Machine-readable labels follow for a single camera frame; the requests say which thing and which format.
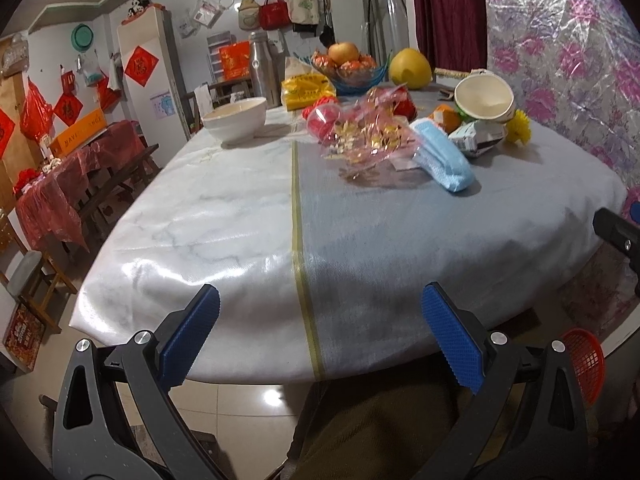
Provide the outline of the yellow artificial flower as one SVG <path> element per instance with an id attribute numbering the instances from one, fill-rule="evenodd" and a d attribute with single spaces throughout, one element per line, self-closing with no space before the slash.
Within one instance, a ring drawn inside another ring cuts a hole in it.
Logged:
<path id="1" fill-rule="evenodd" d="M 529 117 L 522 110 L 516 110 L 513 117 L 506 123 L 506 142 L 527 145 L 531 138 Z"/>

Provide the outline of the white green carton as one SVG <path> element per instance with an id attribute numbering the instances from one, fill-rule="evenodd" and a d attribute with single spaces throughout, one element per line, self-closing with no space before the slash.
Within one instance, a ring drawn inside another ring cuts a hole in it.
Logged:
<path id="1" fill-rule="evenodd" d="M 448 136 L 467 158 L 477 158 L 490 151 L 506 137 L 506 127 L 498 122 L 466 122 Z"/>

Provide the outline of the blue face mask pack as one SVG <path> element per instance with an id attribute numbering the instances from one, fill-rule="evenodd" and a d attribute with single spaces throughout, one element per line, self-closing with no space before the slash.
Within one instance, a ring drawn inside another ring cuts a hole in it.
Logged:
<path id="1" fill-rule="evenodd" d="M 410 124 L 414 139 L 413 161 L 450 193 L 465 191 L 475 182 L 468 160 L 431 118 Z"/>

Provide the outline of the clear pink candy wrapper bag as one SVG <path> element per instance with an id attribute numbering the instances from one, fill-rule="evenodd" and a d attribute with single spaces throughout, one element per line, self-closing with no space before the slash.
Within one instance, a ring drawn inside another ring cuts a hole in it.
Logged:
<path id="1" fill-rule="evenodd" d="M 416 136 L 410 122 L 417 117 L 403 84 L 375 86 L 352 103 L 322 98 L 303 114 L 323 157 L 339 162 L 345 179 L 355 179 L 394 155 L 412 153 Z"/>

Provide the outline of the wooden chair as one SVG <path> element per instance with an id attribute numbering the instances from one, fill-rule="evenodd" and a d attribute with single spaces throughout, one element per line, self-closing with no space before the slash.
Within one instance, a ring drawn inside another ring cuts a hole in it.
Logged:
<path id="1" fill-rule="evenodd" d="M 29 249 L 1 211 L 1 257 L 17 256 L 12 272 L 1 266 L 1 284 L 19 306 L 26 307 L 54 334 L 62 332 L 49 307 L 55 295 L 62 299 L 77 294 L 77 288 L 47 252 Z"/>

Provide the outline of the tipped white bowl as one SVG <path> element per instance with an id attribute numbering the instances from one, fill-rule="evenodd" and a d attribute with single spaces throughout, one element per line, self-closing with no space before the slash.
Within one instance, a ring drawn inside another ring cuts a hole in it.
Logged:
<path id="1" fill-rule="evenodd" d="M 463 78 L 454 88 L 454 102 L 464 114 L 486 122 L 504 124 L 515 112 L 513 90 L 504 79 L 488 70 Z"/>

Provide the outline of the floral plastic-wrapped mattress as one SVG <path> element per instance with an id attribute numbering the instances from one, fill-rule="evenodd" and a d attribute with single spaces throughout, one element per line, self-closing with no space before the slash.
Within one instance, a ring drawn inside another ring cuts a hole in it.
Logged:
<path id="1" fill-rule="evenodd" d="M 486 0 L 488 67 L 639 195 L 639 33 L 620 0 Z"/>

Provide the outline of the red-covered side table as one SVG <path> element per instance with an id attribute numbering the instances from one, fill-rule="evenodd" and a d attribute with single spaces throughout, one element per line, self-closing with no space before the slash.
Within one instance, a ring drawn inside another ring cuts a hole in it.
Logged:
<path id="1" fill-rule="evenodd" d="M 123 120 L 66 156 L 17 200 L 15 212 L 29 246 L 43 250 L 47 237 L 53 236 L 86 248 L 84 221 L 96 209 L 96 198 L 86 195 L 90 174 L 105 169 L 128 178 L 128 171 L 157 149 L 143 143 L 133 122 Z"/>

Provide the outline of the red plastic bag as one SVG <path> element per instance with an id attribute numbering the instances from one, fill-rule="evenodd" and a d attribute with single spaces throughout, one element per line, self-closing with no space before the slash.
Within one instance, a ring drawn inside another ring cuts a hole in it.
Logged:
<path id="1" fill-rule="evenodd" d="M 30 80 L 21 112 L 21 132 L 27 139 L 39 143 L 53 126 L 52 106 L 44 99 L 38 87 Z"/>

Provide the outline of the large apple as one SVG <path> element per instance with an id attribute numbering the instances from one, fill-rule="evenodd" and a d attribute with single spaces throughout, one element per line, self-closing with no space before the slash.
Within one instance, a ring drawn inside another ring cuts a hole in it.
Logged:
<path id="1" fill-rule="evenodd" d="M 356 44 L 352 42 L 338 42 L 332 44 L 328 49 L 329 58 L 337 66 L 342 66 L 345 63 L 356 62 L 360 59 L 360 51 Z"/>

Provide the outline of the red diamond paper decoration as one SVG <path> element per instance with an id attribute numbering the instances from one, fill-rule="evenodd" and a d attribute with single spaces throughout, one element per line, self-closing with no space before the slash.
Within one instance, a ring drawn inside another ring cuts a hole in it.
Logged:
<path id="1" fill-rule="evenodd" d="M 129 61 L 125 67 L 125 75 L 136 82 L 139 86 L 145 87 L 150 80 L 160 60 L 157 56 L 137 46 L 131 53 Z"/>

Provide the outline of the white refrigerator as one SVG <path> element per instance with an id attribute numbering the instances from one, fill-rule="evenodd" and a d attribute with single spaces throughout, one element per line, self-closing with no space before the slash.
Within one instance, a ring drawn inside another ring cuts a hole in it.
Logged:
<path id="1" fill-rule="evenodd" d="M 153 4 L 117 27 L 128 101 L 154 160 L 166 166 L 190 139 L 184 88 L 171 16 Z"/>

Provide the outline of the green plastic basin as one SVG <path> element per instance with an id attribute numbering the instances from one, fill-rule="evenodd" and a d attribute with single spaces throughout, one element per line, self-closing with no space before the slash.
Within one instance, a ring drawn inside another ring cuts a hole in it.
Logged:
<path id="1" fill-rule="evenodd" d="M 78 53 L 87 52 L 93 44 L 94 32 L 92 28 L 84 23 L 74 27 L 70 33 L 70 43 Z"/>

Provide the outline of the red gift box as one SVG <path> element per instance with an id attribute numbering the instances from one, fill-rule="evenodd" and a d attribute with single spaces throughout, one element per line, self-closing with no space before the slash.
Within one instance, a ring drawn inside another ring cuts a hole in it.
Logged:
<path id="1" fill-rule="evenodd" d="M 250 74 L 250 43 L 228 44 L 218 50 L 225 80 L 247 77 Z"/>

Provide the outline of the red handbag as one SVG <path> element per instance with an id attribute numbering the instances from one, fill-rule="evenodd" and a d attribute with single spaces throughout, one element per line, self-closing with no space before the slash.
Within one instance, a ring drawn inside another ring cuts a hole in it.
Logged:
<path id="1" fill-rule="evenodd" d="M 286 0 L 265 0 L 259 8 L 258 18 L 263 30 L 278 30 L 291 25 Z"/>

